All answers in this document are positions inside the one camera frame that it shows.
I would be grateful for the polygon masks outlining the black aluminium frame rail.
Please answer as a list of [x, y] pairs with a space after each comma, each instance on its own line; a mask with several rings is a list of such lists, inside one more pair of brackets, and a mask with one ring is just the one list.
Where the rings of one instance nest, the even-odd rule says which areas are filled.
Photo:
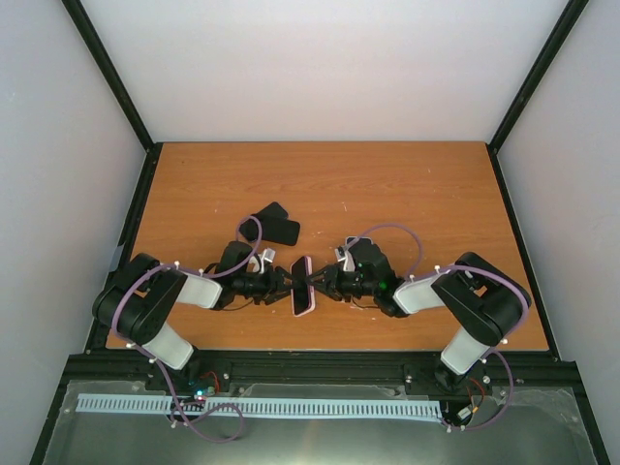
[[177, 392], [187, 395], [198, 387], [218, 386], [228, 392], [254, 384], [335, 385], [404, 388], [413, 396], [432, 399], [462, 398], [472, 382], [489, 379], [488, 389], [570, 388], [583, 392], [578, 369], [549, 353], [506, 352], [478, 363], [473, 372], [452, 389], [441, 387], [434, 372], [439, 356], [434, 352], [243, 352], [199, 353], [200, 368], [193, 378], [170, 374]]

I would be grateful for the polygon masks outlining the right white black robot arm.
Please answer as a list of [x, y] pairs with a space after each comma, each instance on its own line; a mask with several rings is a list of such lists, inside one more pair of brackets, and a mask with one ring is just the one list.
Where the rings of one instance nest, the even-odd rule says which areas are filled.
[[445, 390], [454, 390], [477, 362], [502, 344], [532, 304], [522, 286], [474, 252], [420, 278], [397, 275], [384, 254], [362, 259], [345, 253], [339, 263], [308, 274], [305, 282], [334, 300], [370, 296], [393, 318], [447, 308], [459, 329], [441, 351], [434, 372]]

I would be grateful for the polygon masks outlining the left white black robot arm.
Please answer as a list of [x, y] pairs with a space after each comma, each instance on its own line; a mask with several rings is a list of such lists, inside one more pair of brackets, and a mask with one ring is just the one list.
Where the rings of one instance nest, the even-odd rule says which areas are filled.
[[291, 296], [305, 279], [275, 267], [274, 256], [272, 249], [258, 254], [250, 245], [232, 241], [218, 263], [192, 270], [141, 253], [97, 296], [93, 316], [131, 348], [166, 365], [178, 388], [191, 389], [200, 382], [202, 367], [192, 359], [195, 346], [168, 323], [172, 307], [184, 303], [221, 311], [238, 296], [257, 305]]

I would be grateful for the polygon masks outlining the black phone case front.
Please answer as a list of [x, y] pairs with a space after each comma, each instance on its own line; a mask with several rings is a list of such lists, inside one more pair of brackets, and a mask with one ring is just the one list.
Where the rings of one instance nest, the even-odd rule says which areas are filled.
[[[256, 216], [261, 224], [261, 241], [295, 246], [300, 233], [300, 224], [297, 221], [277, 217]], [[249, 242], [255, 242], [259, 236], [257, 224], [253, 220], [245, 221], [239, 228], [241, 235]]]

